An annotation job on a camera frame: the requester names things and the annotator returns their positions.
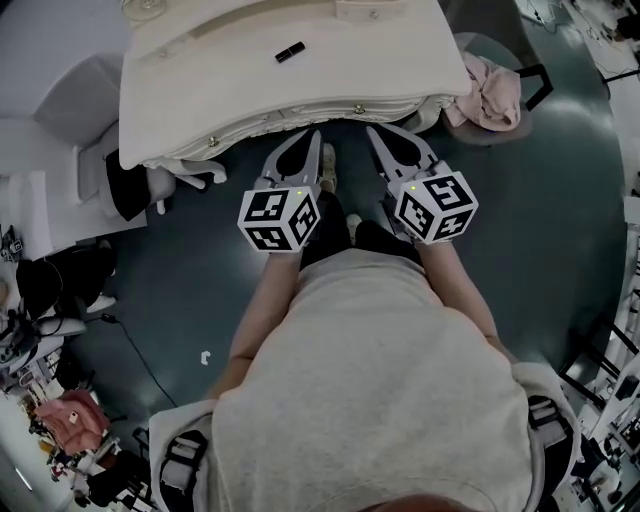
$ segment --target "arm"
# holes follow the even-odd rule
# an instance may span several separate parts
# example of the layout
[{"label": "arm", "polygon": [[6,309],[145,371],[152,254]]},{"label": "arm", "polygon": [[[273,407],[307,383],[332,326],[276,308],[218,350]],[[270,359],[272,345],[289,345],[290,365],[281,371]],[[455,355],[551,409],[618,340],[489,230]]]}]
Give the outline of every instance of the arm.
[{"label": "arm", "polygon": [[301,257],[302,253],[269,255],[258,288],[231,342],[229,362],[208,398],[220,398],[225,391],[242,384],[262,343],[289,311]]},{"label": "arm", "polygon": [[427,279],[442,303],[466,315],[493,348],[504,354],[510,362],[516,362],[500,342],[489,306],[462,266],[451,242],[416,244],[416,249]]}]

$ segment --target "pink cloth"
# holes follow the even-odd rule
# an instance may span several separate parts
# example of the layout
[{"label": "pink cloth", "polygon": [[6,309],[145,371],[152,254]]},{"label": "pink cloth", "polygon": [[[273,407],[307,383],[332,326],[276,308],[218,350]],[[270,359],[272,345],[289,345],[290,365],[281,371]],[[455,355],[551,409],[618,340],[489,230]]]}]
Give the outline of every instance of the pink cloth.
[{"label": "pink cloth", "polygon": [[109,420],[86,389],[67,391],[35,410],[67,455],[97,450]]},{"label": "pink cloth", "polygon": [[493,62],[462,52],[471,78],[471,94],[458,96],[445,114],[452,126],[469,120],[495,132],[513,130],[520,123],[520,75]]}]

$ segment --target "shoulder strap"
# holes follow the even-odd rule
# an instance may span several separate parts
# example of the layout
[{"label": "shoulder strap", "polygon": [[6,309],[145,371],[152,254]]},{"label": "shoulder strap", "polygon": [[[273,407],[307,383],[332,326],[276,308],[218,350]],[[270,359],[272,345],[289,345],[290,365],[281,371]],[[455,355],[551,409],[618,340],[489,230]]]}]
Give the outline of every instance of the shoulder strap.
[{"label": "shoulder strap", "polygon": [[574,436],[552,399],[533,395],[528,401],[533,483],[525,512],[538,509],[560,485],[571,461]]},{"label": "shoulder strap", "polygon": [[169,443],[160,468],[160,492],[170,512],[198,512],[194,489],[209,442],[199,430],[189,430]]}]

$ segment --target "pink bag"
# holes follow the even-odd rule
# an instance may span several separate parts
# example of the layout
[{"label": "pink bag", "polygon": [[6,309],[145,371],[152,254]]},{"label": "pink bag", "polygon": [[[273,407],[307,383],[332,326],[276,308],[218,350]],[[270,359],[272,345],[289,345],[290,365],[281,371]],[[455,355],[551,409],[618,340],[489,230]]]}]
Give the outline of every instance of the pink bag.
[{"label": "pink bag", "polygon": [[86,389],[67,391],[35,410],[67,455],[97,450],[110,423]]}]

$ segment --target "black object on bed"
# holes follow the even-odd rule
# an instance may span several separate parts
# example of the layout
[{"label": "black object on bed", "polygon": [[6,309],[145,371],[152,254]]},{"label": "black object on bed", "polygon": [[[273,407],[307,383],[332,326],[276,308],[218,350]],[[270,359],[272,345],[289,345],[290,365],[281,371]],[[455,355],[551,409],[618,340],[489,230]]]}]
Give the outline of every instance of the black object on bed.
[{"label": "black object on bed", "polygon": [[143,212],[151,202],[147,169],[143,165],[136,165],[130,170],[123,169],[120,167],[118,151],[108,155],[105,160],[113,204],[118,213],[129,221]]}]

